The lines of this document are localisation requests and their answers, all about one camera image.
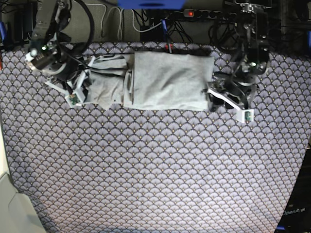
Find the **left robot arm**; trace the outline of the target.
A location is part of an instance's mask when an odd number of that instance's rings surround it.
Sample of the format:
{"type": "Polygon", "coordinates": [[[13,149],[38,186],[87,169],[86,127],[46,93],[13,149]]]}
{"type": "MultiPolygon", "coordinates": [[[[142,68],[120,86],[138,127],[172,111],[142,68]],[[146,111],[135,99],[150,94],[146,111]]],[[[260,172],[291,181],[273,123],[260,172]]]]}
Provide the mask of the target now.
{"type": "Polygon", "coordinates": [[[229,9],[216,15],[209,29],[212,45],[231,56],[236,65],[230,73],[214,73],[214,80],[202,92],[209,110],[219,107],[250,111],[257,92],[256,78],[266,73],[269,62],[268,15],[271,2],[236,0],[229,9]]]}

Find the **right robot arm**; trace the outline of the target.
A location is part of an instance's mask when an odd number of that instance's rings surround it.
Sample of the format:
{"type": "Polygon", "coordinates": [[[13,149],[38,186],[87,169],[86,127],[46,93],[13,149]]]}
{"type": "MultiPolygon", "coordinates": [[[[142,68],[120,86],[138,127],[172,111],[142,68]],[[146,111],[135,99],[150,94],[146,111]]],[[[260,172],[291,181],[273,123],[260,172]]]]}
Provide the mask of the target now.
{"type": "Polygon", "coordinates": [[[71,38],[62,31],[71,19],[70,0],[49,0],[38,6],[36,25],[32,32],[30,47],[25,56],[27,66],[34,71],[42,71],[52,78],[45,84],[63,93],[70,107],[82,105],[88,90],[84,85],[90,76],[93,60],[86,63],[83,53],[89,48],[94,37],[94,19],[87,5],[79,0],[89,19],[89,36],[85,43],[69,49],[66,44],[71,38]]]}

